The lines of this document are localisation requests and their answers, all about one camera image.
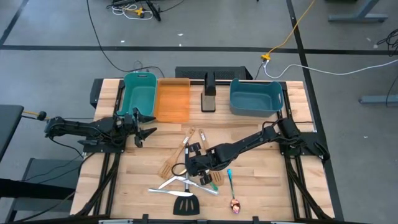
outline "wooden table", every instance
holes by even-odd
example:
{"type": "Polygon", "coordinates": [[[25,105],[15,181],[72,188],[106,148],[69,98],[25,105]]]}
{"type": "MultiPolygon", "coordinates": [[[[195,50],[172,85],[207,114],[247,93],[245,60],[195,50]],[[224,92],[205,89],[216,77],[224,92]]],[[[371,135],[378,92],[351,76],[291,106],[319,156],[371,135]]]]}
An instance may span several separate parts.
{"type": "MultiPolygon", "coordinates": [[[[95,119],[111,116],[114,110],[118,79],[105,79],[95,111],[95,119]]],[[[233,171],[233,184],[236,198],[241,202],[241,213],[232,213],[229,202],[231,190],[226,169],[224,185],[219,187],[219,196],[210,195],[196,187],[190,187],[200,201],[200,214],[182,217],[172,214],[175,196],[149,193],[148,188],[157,188],[164,179],[157,176],[163,162],[171,156],[182,141],[185,131],[193,126],[202,128],[210,146],[223,142],[235,142],[261,130],[263,121],[275,121],[270,118],[235,116],[229,110],[229,86],[217,86],[216,112],[202,113],[200,93],[202,85],[191,86],[190,120],[187,123],[147,124],[144,127],[157,127],[157,131],[144,141],[143,148],[136,148],[134,137],[127,141],[126,151],[121,156],[118,179],[111,218],[141,218],[149,214],[150,219],[205,219],[205,220],[293,220],[292,206],[287,182],[284,157],[278,144],[261,145],[241,154],[229,166],[233,171]]],[[[312,117],[302,82],[287,82],[287,88],[295,121],[311,121],[312,117]]],[[[313,131],[312,123],[298,124],[301,131],[313,131]]],[[[190,143],[200,142],[196,131],[190,143]]],[[[81,170],[76,188],[71,214],[79,211],[92,196],[98,186],[103,154],[89,158],[81,170]]],[[[326,214],[333,217],[330,194],[326,184],[322,162],[315,156],[302,156],[303,171],[307,189],[326,214]]],[[[181,182],[175,181],[166,189],[183,190],[181,182]]],[[[297,199],[300,215],[303,217],[302,197],[297,199]]],[[[101,212],[104,212],[106,196],[104,194],[101,212]]]]}

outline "slotted turner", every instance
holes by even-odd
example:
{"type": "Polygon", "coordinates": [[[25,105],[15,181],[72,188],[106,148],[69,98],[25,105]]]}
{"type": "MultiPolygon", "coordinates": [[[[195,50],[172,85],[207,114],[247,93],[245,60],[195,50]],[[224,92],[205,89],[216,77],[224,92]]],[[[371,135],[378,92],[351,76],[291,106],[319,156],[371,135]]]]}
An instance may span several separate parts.
{"type": "Polygon", "coordinates": [[[192,134],[195,132],[195,128],[191,127],[185,133],[184,140],[180,143],[178,148],[175,150],[174,154],[168,158],[163,166],[159,169],[157,175],[165,180],[168,180],[171,178],[171,170],[174,164],[177,163],[178,156],[180,155],[182,149],[185,149],[185,144],[189,141],[189,139],[192,137],[192,134]]]}
{"type": "MultiPolygon", "coordinates": [[[[209,148],[209,143],[206,140],[205,133],[202,129],[199,129],[199,135],[201,143],[203,144],[203,149],[207,150],[209,148]]],[[[210,171],[211,179],[216,186],[221,186],[224,184],[224,175],[220,171],[210,171]]]]}
{"type": "MultiPolygon", "coordinates": [[[[185,163],[187,163],[189,158],[188,148],[185,148],[185,163]]],[[[188,172],[185,174],[185,178],[189,180],[188,172]]],[[[189,185],[185,183],[184,193],[189,194],[189,185]]],[[[174,215],[199,215],[199,200],[195,195],[189,197],[178,196],[174,202],[173,214],[174,215]]]]}

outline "blue handle spoon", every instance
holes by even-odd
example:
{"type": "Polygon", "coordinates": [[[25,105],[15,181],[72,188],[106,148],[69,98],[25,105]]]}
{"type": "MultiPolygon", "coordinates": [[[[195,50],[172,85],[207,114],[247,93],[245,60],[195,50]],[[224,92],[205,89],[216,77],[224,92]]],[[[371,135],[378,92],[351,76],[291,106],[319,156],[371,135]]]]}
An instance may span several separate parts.
{"type": "Polygon", "coordinates": [[[229,183],[231,184],[231,191],[232,191],[231,209],[232,209],[233,213],[238,214],[241,211],[241,204],[239,203],[238,200],[235,199],[234,187],[232,186],[232,170],[228,169],[227,173],[228,173],[229,183]]]}

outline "teal plastic bin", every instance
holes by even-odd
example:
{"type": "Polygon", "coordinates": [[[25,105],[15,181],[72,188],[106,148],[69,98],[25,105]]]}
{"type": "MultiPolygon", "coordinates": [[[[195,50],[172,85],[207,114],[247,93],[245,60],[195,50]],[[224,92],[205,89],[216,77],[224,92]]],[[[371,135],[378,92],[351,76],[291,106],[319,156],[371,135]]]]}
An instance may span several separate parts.
{"type": "Polygon", "coordinates": [[[283,91],[277,82],[270,84],[241,83],[232,80],[229,89],[229,108],[232,114],[269,117],[282,109],[283,91]]]}
{"type": "Polygon", "coordinates": [[[152,116],[156,95],[156,76],[149,72],[133,72],[124,76],[124,99],[118,115],[132,114],[138,108],[142,115],[152,116]]]}

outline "orange bin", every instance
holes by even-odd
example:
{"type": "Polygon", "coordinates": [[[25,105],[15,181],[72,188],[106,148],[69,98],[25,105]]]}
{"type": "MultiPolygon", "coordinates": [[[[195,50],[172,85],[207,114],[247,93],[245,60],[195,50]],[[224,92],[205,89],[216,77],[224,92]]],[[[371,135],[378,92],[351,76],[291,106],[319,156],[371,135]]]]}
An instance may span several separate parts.
{"type": "Polygon", "coordinates": [[[160,122],[189,120],[189,78],[162,78],[157,81],[155,117],[160,122]]]}

